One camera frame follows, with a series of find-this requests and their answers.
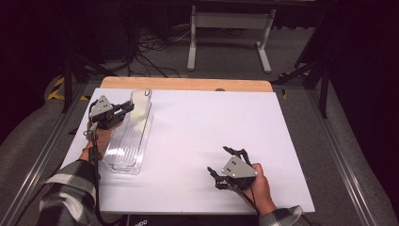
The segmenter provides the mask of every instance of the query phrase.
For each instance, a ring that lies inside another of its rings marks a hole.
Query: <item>person's right hand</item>
[[[267,215],[277,209],[276,205],[273,203],[272,197],[270,195],[270,186],[267,178],[263,175],[263,169],[261,164],[252,164],[252,167],[258,172],[255,182],[252,184],[251,188],[245,190],[246,195],[254,202],[259,210],[261,216]]]

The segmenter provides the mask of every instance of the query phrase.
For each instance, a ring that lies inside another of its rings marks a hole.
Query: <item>clear plastic container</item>
[[[150,89],[132,92],[135,109],[126,114],[123,124],[114,131],[104,154],[103,162],[112,172],[140,173],[153,120],[151,94]]]

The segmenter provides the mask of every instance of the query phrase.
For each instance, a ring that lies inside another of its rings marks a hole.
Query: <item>white tabletop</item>
[[[96,89],[114,105],[131,89]],[[154,119],[139,175],[110,172],[100,165],[101,210],[134,214],[254,214],[228,190],[215,188],[207,167],[220,170],[228,146],[246,149],[263,165],[277,207],[301,205],[314,212],[311,195],[273,92],[154,90]],[[76,160],[87,141],[86,112],[63,166]]]

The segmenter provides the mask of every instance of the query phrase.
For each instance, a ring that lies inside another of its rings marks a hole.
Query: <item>sleeve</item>
[[[259,218],[259,226],[291,226],[294,225],[302,215],[302,208],[277,209],[266,216]]]
[[[89,225],[94,217],[94,167],[78,160],[61,169],[40,201],[37,225]]]

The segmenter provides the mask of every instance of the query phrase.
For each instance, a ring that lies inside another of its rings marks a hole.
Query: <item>person's arm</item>
[[[255,163],[252,165],[252,167],[258,172],[258,176],[256,177],[252,188],[247,189],[244,192],[253,202],[256,202],[256,206],[260,215],[259,225],[294,225],[302,214],[301,207],[295,206],[289,209],[278,209],[273,203],[272,197],[270,195],[269,182],[263,175],[261,164]]]
[[[115,126],[109,130],[97,130],[99,154],[103,154]],[[89,162],[88,148],[83,149],[79,159],[61,169],[46,184],[49,191],[40,201],[40,217],[37,225],[89,225],[93,219],[96,204],[94,187],[94,166]]]

